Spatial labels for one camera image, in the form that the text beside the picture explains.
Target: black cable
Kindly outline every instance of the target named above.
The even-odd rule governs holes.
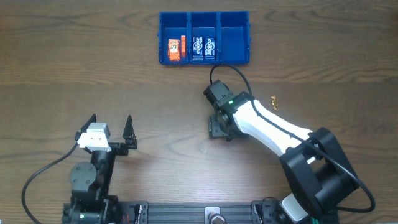
[[[337,207],[338,210],[342,210],[342,211],[347,211],[347,212],[356,212],[356,213],[368,213],[374,210],[374,208],[376,207],[376,201],[371,193],[371,191],[366,187],[366,185],[364,183],[362,183],[362,181],[357,178],[354,174],[352,174],[350,171],[348,171],[347,169],[345,169],[342,165],[340,165],[339,163],[337,163],[334,159],[332,159],[328,154],[324,153],[322,150],[320,150],[319,148],[311,145],[309,142],[307,142],[306,140],[296,136],[294,133],[291,133],[283,128],[281,128],[279,125],[275,124],[274,122],[272,122],[271,120],[267,119],[266,117],[264,117],[256,108],[255,104],[254,104],[254,99],[253,99],[253,94],[251,92],[251,88],[250,88],[250,84],[247,80],[247,78],[243,75],[243,73],[241,71],[239,71],[237,68],[235,68],[232,65],[227,65],[227,64],[219,64],[219,65],[215,65],[213,66],[213,68],[211,68],[210,70],[210,83],[213,83],[213,80],[211,79],[212,74],[213,74],[213,70],[216,67],[219,67],[220,65],[224,65],[227,66],[229,68],[232,68],[233,70],[237,71],[240,76],[242,77],[243,81],[245,82],[247,88],[248,88],[248,92],[249,92],[249,97],[250,97],[250,102],[251,105],[253,107],[253,110],[256,112],[257,116],[259,116],[260,118],[262,118],[264,121],[267,121],[269,124],[273,125],[275,128],[277,128],[278,130],[282,131],[285,134],[288,134],[291,138],[295,138],[297,140],[299,140],[301,143],[305,144],[307,147],[309,147],[310,149],[314,150],[316,153],[322,155],[325,159],[329,160],[331,163],[333,163],[335,166],[339,167],[342,171],[344,171],[345,173],[347,173],[354,182],[356,182],[366,193],[366,195],[369,197],[369,200],[371,202],[371,205],[369,208],[346,208],[346,207]]]
[[[29,177],[29,179],[26,181],[25,186],[24,186],[24,188],[22,189],[22,195],[21,195],[22,206],[24,207],[26,214],[29,216],[29,218],[30,218],[34,223],[36,223],[36,224],[41,224],[41,223],[31,214],[31,212],[30,212],[29,209],[27,208],[26,201],[25,201],[25,193],[26,193],[27,186],[32,182],[32,180],[33,180],[35,177],[37,177],[37,176],[38,176],[39,174],[41,174],[43,171],[45,171],[46,169],[48,169],[48,168],[54,166],[55,164],[57,164],[57,163],[59,163],[59,162],[61,162],[61,161],[63,161],[63,160],[66,159],[68,156],[70,156],[70,154],[72,154],[72,153],[74,152],[74,150],[76,149],[77,145],[78,145],[78,144],[75,143],[75,145],[72,147],[72,149],[71,149],[68,153],[66,153],[64,156],[62,156],[61,158],[57,159],[56,161],[50,163],[49,165],[47,165],[47,166],[41,168],[41,169],[38,170],[35,174],[33,174],[31,177]]]

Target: wooden table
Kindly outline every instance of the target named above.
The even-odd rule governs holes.
[[[377,200],[342,223],[398,220],[398,4],[374,0],[1,1],[0,219],[31,223],[21,190],[73,146],[96,113],[122,141],[131,114],[139,149],[117,158],[111,194],[148,202],[250,202],[290,193],[279,160],[254,138],[208,140],[210,67],[159,64],[159,11],[248,10],[255,97],[304,128],[330,129]],[[235,92],[228,68],[216,78]],[[28,188],[31,212],[60,223],[77,150]],[[342,204],[367,207],[357,190]]]

